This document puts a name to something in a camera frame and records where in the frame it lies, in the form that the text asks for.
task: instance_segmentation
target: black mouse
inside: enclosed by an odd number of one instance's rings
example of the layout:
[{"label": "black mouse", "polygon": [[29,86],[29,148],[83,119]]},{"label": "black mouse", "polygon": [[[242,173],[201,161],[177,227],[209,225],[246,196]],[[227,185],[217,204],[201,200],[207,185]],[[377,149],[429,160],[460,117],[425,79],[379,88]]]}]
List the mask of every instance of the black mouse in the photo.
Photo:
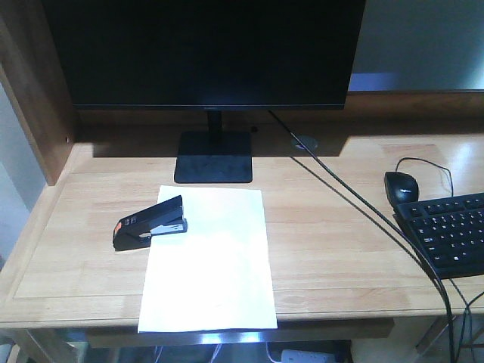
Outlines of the black mouse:
[{"label": "black mouse", "polygon": [[393,208],[418,200],[418,184],[413,176],[404,172],[386,172],[384,181],[386,197]]}]

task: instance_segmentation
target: monitor screen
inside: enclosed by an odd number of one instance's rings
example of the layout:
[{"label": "monitor screen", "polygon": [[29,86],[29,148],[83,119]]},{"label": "monitor screen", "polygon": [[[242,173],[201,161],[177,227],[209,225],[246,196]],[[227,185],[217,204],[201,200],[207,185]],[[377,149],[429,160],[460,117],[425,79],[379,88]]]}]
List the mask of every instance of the monitor screen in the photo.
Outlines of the monitor screen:
[{"label": "monitor screen", "polygon": [[42,0],[78,108],[342,108],[365,0]]}]

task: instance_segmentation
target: power strip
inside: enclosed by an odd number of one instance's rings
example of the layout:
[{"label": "power strip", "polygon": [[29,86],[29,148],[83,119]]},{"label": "power strip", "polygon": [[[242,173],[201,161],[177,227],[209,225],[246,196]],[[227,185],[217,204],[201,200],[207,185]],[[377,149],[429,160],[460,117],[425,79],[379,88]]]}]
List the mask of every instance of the power strip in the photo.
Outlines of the power strip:
[{"label": "power strip", "polygon": [[333,354],[285,349],[281,363],[336,363]]}]

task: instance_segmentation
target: desk leg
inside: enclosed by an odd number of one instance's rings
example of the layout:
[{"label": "desk leg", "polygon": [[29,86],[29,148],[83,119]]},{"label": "desk leg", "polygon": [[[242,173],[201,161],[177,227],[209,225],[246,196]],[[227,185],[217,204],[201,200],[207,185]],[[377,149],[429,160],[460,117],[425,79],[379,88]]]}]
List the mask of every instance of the desk leg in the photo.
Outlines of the desk leg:
[{"label": "desk leg", "polygon": [[3,333],[36,363],[77,363],[76,349],[54,329],[12,329]]}]

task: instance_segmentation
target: monitor stand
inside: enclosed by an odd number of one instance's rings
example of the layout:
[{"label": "monitor stand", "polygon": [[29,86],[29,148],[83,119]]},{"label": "monitor stand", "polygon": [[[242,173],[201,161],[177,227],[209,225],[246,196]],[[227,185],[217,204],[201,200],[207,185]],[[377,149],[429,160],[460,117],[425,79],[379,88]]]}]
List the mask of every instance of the monitor stand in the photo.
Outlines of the monitor stand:
[{"label": "monitor stand", "polygon": [[250,133],[223,132],[221,111],[207,111],[207,117],[208,132],[181,134],[175,182],[250,183]]}]

